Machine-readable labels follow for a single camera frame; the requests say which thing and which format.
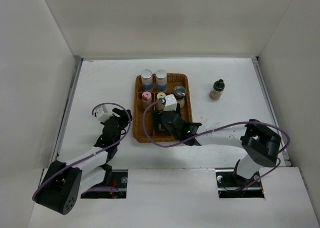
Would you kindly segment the yellow cap spice bottle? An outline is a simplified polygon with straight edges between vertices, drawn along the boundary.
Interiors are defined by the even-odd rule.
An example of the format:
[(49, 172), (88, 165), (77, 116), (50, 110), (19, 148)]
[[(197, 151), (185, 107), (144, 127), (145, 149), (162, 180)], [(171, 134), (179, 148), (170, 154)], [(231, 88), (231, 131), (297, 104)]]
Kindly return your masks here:
[(166, 94), (164, 92), (159, 92), (157, 95), (156, 95), (156, 99), (157, 99), (157, 104), (155, 105), (156, 106), (156, 109), (158, 111), (160, 110), (163, 110), (164, 107), (165, 107), (165, 97), (166, 97)]

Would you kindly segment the pink cap spice bottle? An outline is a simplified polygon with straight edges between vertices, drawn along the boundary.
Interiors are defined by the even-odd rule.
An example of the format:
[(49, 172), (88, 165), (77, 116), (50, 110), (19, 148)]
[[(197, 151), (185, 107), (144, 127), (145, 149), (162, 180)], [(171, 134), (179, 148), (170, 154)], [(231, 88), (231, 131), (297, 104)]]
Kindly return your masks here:
[(148, 106), (152, 103), (152, 94), (149, 91), (145, 91), (141, 95), (142, 99), (142, 109), (146, 110)]

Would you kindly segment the clear lid salt grinder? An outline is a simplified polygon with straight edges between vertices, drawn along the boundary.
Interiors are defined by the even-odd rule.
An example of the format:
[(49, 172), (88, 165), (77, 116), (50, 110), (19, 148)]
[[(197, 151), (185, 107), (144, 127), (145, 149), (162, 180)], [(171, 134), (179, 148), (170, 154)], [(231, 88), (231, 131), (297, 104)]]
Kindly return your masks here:
[(183, 109), (185, 106), (185, 97), (187, 94), (186, 89), (183, 86), (176, 86), (174, 88), (173, 94), (177, 103), (180, 105), (180, 109)]

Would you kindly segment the silver cap blue label shaker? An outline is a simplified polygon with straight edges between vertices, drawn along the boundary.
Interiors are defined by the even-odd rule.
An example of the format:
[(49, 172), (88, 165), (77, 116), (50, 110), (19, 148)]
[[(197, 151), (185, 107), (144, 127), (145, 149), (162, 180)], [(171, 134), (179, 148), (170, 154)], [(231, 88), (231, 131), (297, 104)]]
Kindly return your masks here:
[(145, 69), (141, 72), (141, 82), (144, 91), (153, 91), (153, 74), (150, 70)]

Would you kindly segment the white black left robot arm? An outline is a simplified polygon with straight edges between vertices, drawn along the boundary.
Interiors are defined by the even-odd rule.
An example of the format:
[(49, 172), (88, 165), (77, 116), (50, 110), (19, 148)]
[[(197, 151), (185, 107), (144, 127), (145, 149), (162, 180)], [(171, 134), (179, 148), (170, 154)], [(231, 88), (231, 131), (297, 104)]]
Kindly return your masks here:
[(102, 134), (86, 153), (67, 162), (56, 160), (50, 164), (32, 196), (35, 203), (66, 215), (78, 197), (119, 192), (116, 185), (111, 185), (113, 170), (108, 163), (131, 127), (131, 112), (123, 107), (107, 112), (101, 105), (92, 114), (102, 124)]

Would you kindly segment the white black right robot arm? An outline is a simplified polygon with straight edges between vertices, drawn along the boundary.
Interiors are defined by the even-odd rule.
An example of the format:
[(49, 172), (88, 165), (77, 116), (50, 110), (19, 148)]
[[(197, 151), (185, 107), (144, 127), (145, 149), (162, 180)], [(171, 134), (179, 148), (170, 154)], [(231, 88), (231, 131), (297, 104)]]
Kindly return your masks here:
[(155, 129), (169, 132), (187, 146), (221, 145), (245, 150), (246, 156), (236, 162), (231, 177), (238, 186), (248, 183), (261, 168), (274, 168), (278, 164), (281, 138), (273, 127), (258, 120), (215, 128), (188, 123), (179, 110), (155, 111), (152, 118)]

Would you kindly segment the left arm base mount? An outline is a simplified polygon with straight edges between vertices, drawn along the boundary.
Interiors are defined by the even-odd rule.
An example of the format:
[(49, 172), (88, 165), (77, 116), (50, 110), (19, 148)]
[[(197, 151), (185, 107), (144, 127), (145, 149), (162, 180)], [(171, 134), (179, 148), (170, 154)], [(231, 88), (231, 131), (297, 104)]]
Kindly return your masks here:
[(106, 164), (101, 166), (105, 171), (104, 179), (92, 185), (80, 194), (81, 199), (126, 199), (128, 170), (114, 170)]

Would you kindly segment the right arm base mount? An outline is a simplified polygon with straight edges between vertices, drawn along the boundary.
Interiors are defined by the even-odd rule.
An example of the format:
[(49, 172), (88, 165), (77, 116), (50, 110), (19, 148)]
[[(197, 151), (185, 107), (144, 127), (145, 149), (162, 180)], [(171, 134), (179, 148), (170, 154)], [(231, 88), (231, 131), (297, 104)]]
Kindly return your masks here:
[(218, 196), (221, 199), (245, 199), (265, 197), (260, 180), (247, 187), (248, 184), (260, 176), (255, 172), (250, 179), (239, 177), (233, 168), (215, 170)]

